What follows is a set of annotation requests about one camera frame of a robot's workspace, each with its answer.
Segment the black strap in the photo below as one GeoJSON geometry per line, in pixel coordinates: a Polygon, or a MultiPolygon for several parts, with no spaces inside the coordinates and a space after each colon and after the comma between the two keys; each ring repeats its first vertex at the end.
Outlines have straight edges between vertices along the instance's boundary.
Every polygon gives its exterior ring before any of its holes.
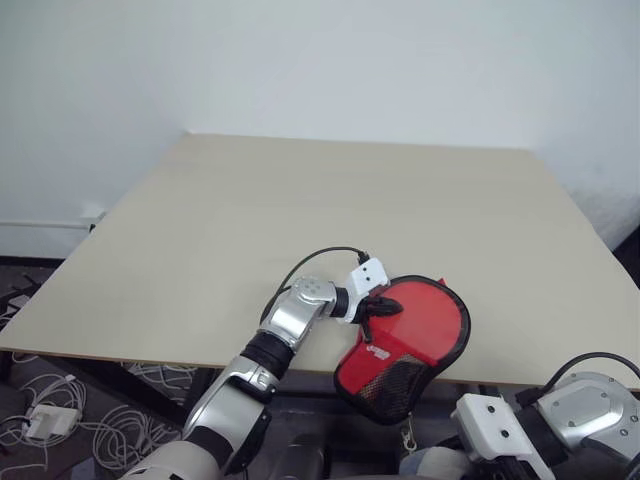
{"type": "Polygon", "coordinates": [[[233,453],[233,448],[229,441],[207,427],[194,428],[193,432],[184,440],[198,445],[213,455],[220,468],[227,463],[233,453]]]}

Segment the table leg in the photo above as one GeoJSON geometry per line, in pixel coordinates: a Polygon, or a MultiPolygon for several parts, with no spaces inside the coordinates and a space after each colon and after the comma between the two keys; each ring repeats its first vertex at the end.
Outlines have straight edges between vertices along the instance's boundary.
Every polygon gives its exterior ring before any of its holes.
{"type": "Polygon", "coordinates": [[[188,410],[114,362],[85,358],[41,357],[104,393],[181,429],[188,410]]]}
{"type": "Polygon", "coordinates": [[[500,396],[500,389],[498,387],[496,387],[495,385],[483,385],[483,384],[480,384],[480,385],[478,385],[478,391],[480,392],[480,395],[488,395],[490,397],[499,397],[500,396]]]}
{"type": "Polygon", "coordinates": [[[0,352],[0,382],[9,380],[12,364],[11,352],[0,352]]]}

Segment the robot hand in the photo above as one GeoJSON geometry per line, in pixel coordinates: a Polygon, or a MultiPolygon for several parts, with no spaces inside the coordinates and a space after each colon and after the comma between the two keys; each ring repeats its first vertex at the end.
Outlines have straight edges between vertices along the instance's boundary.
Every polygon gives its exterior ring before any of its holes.
{"type": "MultiPolygon", "coordinates": [[[[581,355],[567,365],[592,357],[613,358],[640,373],[628,360],[606,352],[581,355]]],[[[466,394],[458,400],[452,419],[480,472],[474,478],[499,472],[503,478],[552,480],[550,467],[582,448],[599,449],[630,466],[638,461],[640,402],[600,373],[574,373],[556,383],[565,367],[542,389],[516,395],[523,408],[515,413],[498,397],[466,394]]]]}
{"type": "Polygon", "coordinates": [[[296,280],[194,406],[183,440],[163,445],[122,479],[213,480],[246,468],[271,420],[265,405],[313,322],[321,317],[353,322],[362,300],[388,283],[376,258],[352,271],[344,288],[314,277],[296,280]]]}

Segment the black mesh pocket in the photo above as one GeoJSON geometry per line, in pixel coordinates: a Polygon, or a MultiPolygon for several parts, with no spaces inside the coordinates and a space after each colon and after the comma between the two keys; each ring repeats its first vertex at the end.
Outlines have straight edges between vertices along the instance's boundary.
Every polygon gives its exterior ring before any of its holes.
{"type": "Polygon", "coordinates": [[[420,395],[419,380],[428,367],[406,354],[380,372],[359,393],[358,399],[378,417],[405,418],[414,396],[420,395]]]}

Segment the cable connector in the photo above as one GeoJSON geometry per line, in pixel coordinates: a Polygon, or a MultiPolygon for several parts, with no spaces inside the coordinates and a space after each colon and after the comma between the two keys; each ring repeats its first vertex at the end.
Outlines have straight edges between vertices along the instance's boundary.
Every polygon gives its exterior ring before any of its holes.
{"type": "Polygon", "coordinates": [[[358,264],[362,265],[365,262],[368,262],[371,259],[371,256],[365,252],[364,250],[358,251],[358,264]]]}
{"type": "Polygon", "coordinates": [[[529,405],[533,405],[540,398],[544,396],[544,390],[540,387],[531,387],[516,393],[516,402],[522,408],[526,408],[529,405]]]}
{"type": "Polygon", "coordinates": [[[29,417],[28,423],[23,426],[23,432],[28,438],[46,440],[51,436],[52,418],[46,413],[38,413],[29,417]]]}

